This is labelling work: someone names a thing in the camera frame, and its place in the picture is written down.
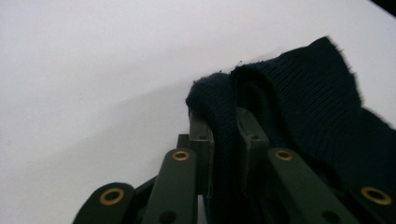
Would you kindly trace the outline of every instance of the white table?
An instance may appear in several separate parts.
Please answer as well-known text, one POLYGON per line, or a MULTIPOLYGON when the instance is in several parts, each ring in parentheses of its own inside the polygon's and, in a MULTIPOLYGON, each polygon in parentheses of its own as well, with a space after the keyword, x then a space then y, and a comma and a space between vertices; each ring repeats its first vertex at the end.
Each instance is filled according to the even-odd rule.
POLYGON ((325 35, 396 127, 396 20, 369 1, 1 1, 0 223, 71 223, 97 188, 141 185, 195 79, 325 35))

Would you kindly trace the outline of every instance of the dark fabric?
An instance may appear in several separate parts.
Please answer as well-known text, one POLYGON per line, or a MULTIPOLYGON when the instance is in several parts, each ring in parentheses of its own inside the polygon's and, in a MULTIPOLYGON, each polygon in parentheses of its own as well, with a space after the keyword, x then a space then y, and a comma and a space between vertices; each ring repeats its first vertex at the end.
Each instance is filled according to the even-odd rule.
POLYGON ((230 75, 203 77, 186 103, 208 121, 215 138, 214 195, 205 200, 209 224, 260 222, 235 174, 237 106, 254 114, 275 147, 297 151, 318 173, 324 167, 332 187, 396 189, 396 132, 361 107, 355 78, 327 37, 230 75))

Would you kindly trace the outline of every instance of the ribbed fabric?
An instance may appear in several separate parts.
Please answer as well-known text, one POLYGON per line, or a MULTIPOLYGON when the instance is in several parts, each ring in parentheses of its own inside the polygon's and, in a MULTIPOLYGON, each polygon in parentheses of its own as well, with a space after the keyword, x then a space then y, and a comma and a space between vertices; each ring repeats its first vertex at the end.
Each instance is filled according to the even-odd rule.
POLYGON ((323 167, 325 175, 334 170, 341 182, 329 175, 329 185, 396 189, 396 132, 361 107, 355 78, 326 37, 230 75, 204 77, 186 103, 215 136, 214 196, 205 203, 209 223, 259 223, 247 222, 252 207, 234 179, 237 105, 254 114, 273 146, 296 150, 319 174, 323 167))

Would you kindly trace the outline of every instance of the metal grommet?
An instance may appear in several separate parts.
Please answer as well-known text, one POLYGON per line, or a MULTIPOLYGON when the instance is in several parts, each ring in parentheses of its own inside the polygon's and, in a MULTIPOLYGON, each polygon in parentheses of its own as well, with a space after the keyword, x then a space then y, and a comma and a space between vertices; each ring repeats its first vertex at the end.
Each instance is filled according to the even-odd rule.
POLYGON ((172 155, 175 161, 185 161, 190 157, 190 153, 186 151, 177 151, 172 155))
POLYGON ((99 202, 102 205, 113 205, 115 203, 119 203, 122 200, 124 194, 125 192, 123 189, 108 189, 100 196, 99 202))
POLYGON ((392 203, 392 199, 387 193, 373 187, 361 188, 361 194, 373 203, 382 205, 390 205, 392 203))
POLYGON ((275 153, 275 157, 282 161, 291 161, 293 159, 293 156, 286 150, 278 150, 275 153))

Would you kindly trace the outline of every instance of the white background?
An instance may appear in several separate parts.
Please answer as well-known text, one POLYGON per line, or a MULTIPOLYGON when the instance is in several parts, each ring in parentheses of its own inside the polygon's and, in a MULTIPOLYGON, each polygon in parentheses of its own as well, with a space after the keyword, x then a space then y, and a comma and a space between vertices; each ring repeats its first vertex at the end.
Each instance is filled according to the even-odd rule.
POLYGON ((396 20, 369 1, 2 0, 0 223, 71 223, 99 187, 141 185, 195 79, 325 35, 396 127, 396 20))

